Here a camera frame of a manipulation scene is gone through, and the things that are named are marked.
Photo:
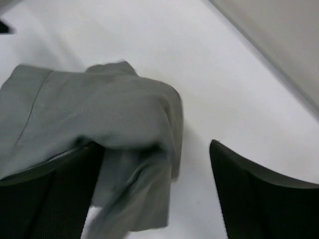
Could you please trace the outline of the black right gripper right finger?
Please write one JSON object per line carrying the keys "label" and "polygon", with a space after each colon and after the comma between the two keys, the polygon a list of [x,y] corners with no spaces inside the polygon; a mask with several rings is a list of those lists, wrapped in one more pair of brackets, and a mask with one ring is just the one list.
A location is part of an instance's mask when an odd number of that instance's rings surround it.
{"label": "black right gripper right finger", "polygon": [[217,140],[211,168],[229,239],[317,239],[319,186],[277,173]]}

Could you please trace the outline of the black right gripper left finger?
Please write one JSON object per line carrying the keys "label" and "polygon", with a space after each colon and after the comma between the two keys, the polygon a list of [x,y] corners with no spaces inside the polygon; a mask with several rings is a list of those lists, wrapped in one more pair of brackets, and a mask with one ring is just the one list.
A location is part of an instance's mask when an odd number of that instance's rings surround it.
{"label": "black right gripper left finger", "polygon": [[2,239],[79,239],[104,149],[89,144],[0,181]]}

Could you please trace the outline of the grey skirt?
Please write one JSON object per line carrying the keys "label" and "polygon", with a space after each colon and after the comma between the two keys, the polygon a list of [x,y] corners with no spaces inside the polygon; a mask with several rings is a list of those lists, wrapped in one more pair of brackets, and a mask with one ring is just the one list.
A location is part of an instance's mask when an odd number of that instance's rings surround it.
{"label": "grey skirt", "polygon": [[87,238],[161,229],[183,129],[179,93],[139,76],[126,61],[84,72],[19,65],[0,89],[0,180],[97,144],[104,153],[83,227]]}

